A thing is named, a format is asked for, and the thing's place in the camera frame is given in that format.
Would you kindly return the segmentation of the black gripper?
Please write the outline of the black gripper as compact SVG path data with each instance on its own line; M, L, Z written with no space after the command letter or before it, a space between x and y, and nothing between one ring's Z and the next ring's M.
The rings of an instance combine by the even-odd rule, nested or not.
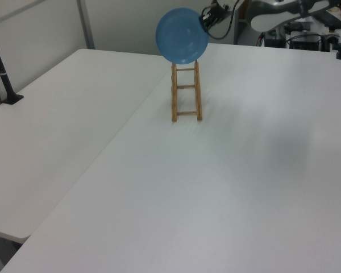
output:
M203 29L211 28L227 18L227 5L212 3L205 7L199 16L199 22Z

